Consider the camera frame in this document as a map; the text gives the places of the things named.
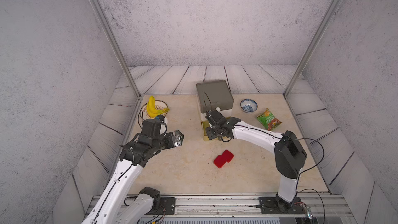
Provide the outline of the white drawer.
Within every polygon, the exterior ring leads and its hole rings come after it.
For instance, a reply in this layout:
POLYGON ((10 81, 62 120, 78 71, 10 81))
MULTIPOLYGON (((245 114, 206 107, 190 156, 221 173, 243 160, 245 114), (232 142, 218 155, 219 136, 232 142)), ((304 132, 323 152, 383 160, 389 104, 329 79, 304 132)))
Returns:
MULTIPOLYGON (((220 114, 222 114, 224 117, 231 117, 232 116, 232 109, 230 109, 230 110, 220 110, 219 111, 219 113, 220 114)), ((199 113, 200 114, 200 117, 201 117, 201 120, 202 121, 206 121, 206 118, 205 118, 205 116, 206 116, 206 113, 199 113)))

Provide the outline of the red brooch box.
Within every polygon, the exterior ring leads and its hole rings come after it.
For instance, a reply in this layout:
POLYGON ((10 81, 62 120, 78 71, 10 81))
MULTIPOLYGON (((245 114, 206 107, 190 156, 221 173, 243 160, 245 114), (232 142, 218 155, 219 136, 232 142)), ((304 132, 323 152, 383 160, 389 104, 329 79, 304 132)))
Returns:
POLYGON ((221 156, 224 159, 224 161, 227 163, 230 163, 234 158, 234 155, 227 149, 221 154, 221 156))
POLYGON ((214 159, 213 164, 217 168, 221 169, 226 164, 226 160, 223 155, 219 155, 217 158, 214 159))

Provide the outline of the grey top drawer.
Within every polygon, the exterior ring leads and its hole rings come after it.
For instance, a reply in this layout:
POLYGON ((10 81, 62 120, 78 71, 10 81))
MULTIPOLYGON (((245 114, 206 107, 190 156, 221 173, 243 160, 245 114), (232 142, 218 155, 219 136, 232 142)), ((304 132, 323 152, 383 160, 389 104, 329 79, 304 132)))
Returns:
POLYGON ((233 108, 234 98, 225 80, 197 83, 196 89, 200 113, 207 113, 216 108, 220 110, 233 108))

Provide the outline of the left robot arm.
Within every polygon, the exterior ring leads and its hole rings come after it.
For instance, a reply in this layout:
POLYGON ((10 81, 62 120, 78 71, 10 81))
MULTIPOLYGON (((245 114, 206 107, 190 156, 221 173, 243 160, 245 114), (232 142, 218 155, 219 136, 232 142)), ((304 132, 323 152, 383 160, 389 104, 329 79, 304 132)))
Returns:
POLYGON ((141 132, 122 147, 110 182, 83 223, 135 224, 146 214, 157 213, 160 209, 160 192, 150 187, 142 189, 124 211, 120 208, 148 161, 162 150, 181 146, 183 139, 184 135, 179 130, 168 132, 163 120, 144 120, 141 132))

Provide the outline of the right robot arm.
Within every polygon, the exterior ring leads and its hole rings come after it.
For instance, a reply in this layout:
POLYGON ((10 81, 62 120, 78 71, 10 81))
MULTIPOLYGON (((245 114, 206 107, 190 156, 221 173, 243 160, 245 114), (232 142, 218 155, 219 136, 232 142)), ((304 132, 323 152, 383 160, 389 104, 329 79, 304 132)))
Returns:
POLYGON ((296 135, 291 131, 266 131, 235 117, 227 119, 216 110, 209 112, 205 118, 209 123, 206 133, 210 140, 228 142, 231 139, 239 139, 266 149, 274 155, 276 169, 280 173, 275 207, 283 213, 292 209, 299 201, 297 185, 307 159, 307 153, 296 135))

